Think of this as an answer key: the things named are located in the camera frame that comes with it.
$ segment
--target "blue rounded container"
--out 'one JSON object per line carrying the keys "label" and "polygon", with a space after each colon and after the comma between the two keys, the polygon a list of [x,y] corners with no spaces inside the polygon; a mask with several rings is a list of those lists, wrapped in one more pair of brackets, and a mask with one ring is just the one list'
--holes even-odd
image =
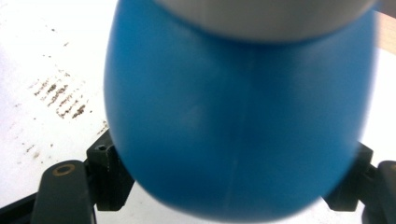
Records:
{"label": "blue rounded container", "polygon": [[352,162],[372,79],[375,13],[297,43],[207,34],[120,0],[106,113],[155,199],[198,217],[265,221],[326,195]]}

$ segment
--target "white surface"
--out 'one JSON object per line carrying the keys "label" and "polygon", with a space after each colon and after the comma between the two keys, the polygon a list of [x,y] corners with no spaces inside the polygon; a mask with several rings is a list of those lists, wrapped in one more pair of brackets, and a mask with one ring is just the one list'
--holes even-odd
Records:
{"label": "white surface", "polygon": [[155,0],[217,35],[249,41],[297,41],[334,31],[375,0]]}
{"label": "white surface", "polygon": [[[0,0],[0,207],[37,191],[52,164],[84,160],[87,147],[106,129],[103,68],[115,4]],[[396,160],[396,56],[378,52],[361,139],[375,150],[374,165]],[[96,215],[99,223],[215,223],[173,211],[137,185],[121,211]],[[361,205],[356,213],[334,213],[318,200],[277,223],[361,223]]]}

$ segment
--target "blue cup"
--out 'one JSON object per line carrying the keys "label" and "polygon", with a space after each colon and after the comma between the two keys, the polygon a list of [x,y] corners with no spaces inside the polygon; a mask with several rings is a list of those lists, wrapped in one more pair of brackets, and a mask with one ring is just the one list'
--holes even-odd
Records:
{"label": "blue cup", "polygon": [[120,0],[107,50],[110,132],[132,177],[177,210],[222,221],[290,216],[354,159],[375,13],[293,43],[212,35],[149,0]]}

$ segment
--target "white table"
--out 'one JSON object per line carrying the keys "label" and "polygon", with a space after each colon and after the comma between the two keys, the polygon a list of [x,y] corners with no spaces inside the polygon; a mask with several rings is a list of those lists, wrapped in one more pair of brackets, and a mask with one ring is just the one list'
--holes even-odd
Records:
{"label": "white table", "polygon": [[[106,129],[103,71],[115,0],[0,0],[0,207],[37,191],[42,173],[85,160]],[[361,141],[373,164],[396,161],[396,56],[378,49],[373,100]],[[277,223],[361,223],[319,199]],[[99,223],[215,223],[150,198],[135,184],[117,213]]]}

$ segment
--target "white lid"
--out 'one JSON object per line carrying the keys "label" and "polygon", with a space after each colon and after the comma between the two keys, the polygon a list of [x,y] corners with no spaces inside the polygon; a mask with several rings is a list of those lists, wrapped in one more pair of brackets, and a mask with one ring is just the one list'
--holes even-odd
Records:
{"label": "white lid", "polygon": [[217,35],[290,42],[324,35],[357,19],[375,0],[155,0]]}

